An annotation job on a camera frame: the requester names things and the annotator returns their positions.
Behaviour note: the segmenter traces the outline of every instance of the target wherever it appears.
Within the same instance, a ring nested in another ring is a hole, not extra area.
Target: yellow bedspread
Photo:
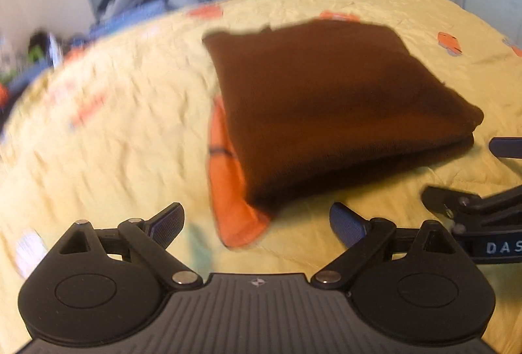
[[[73,221],[112,228],[148,218],[172,202],[186,225],[169,247],[204,277],[219,272],[304,272],[343,251],[328,210],[335,200],[360,215],[419,226],[433,217],[426,184],[487,195],[521,183],[522,162],[499,161],[494,136],[522,136],[522,53],[503,35],[448,0],[226,0],[134,27],[88,49],[82,59],[35,82],[12,114],[0,146],[0,352],[28,340],[17,310],[23,279],[16,246],[36,231],[51,247]],[[347,14],[385,24],[412,55],[485,114],[464,157],[378,184],[325,193],[285,208],[254,246],[227,250],[213,222],[207,182],[212,100],[219,91],[201,39],[209,30],[256,31]],[[497,294],[484,339],[522,351],[522,265],[482,266]]]

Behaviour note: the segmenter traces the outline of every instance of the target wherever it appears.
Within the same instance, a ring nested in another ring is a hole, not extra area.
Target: bed
[[[210,208],[208,131],[219,87],[202,36],[291,25],[322,13],[395,29],[412,55],[484,111],[484,123],[461,158],[298,200],[257,243],[228,250]],[[186,225],[169,252],[204,277],[212,271],[310,276],[344,249],[328,222],[334,201],[366,218],[415,227],[433,218],[420,201],[426,184],[480,195],[519,185],[521,164],[499,161],[487,149],[494,136],[522,136],[522,52],[504,39],[448,0],[224,0],[101,39],[82,58],[43,74],[17,104],[0,145],[0,352],[29,338],[17,310],[23,283],[17,246],[32,232],[51,247],[75,220],[110,228],[180,202]],[[522,264],[480,268],[497,294],[484,339],[500,353],[519,354]]]

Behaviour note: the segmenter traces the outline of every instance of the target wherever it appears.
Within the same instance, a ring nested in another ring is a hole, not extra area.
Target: gray ribbed panel
[[[112,345],[79,349],[30,344],[23,354],[492,354],[481,340],[413,347],[378,334],[345,296],[312,288],[304,275],[213,275],[174,294],[147,329]]]

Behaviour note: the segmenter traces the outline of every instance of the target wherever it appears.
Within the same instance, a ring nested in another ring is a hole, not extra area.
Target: brown fabric
[[[252,205],[447,160],[484,118],[388,27],[314,21],[204,43]]]

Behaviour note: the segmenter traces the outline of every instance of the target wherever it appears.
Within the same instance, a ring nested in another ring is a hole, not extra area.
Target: wrinkled fabric
[[[499,161],[487,145],[494,136],[522,137],[522,58],[454,3],[225,0],[214,10],[180,10],[100,40],[83,58],[41,76],[17,104],[0,145],[0,352],[29,339],[17,310],[23,279],[15,263],[19,241],[31,231],[51,247],[77,219],[114,228],[180,202],[185,229],[168,251],[205,278],[211,271],[310,277],[344,251],[328,221],[334,201],[367,219],[416,227],[433,218],[420,201],[426,184],[485,196],[521,183],[520,163]],[[324,11],[392,27],[413,56],[484,112],[475,145],[451,162],[291,203],[256,245],[228,250],[211,211],[208,132],[219,87],[202,37],[296,24]],[[448,38],[447,47],[438,43],[439,32],[458,40],[461,55],[448,52],[455,46]],[[519,354],[522,265],[480,269],[497,294],[484,339],[500,353]]]

